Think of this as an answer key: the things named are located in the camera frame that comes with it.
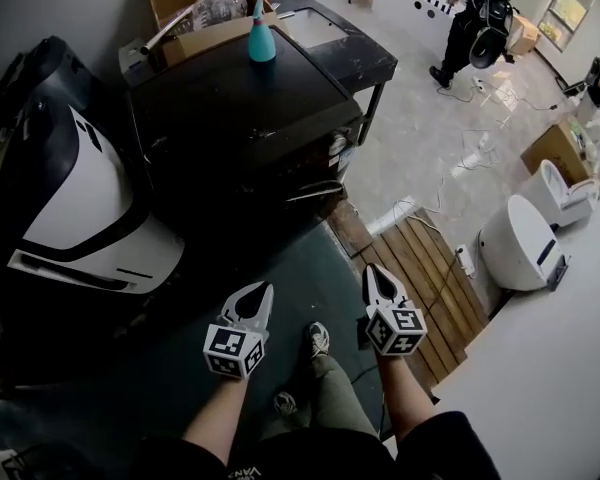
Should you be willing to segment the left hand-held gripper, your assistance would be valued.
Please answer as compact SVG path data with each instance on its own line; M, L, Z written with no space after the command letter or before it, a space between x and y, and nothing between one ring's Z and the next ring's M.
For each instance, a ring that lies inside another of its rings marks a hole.
M228 297L204 341L203 354L211 372L249 379L265 356L273 300L274 287L266 281L249 284Z

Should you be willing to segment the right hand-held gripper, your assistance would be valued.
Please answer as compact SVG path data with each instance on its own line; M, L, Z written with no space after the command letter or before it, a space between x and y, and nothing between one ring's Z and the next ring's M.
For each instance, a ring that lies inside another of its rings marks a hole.
M362 298L369 322L365 333L382 356L413 354L427 336L422 311L408 301L402 282L386 268L369 263L362 274Z

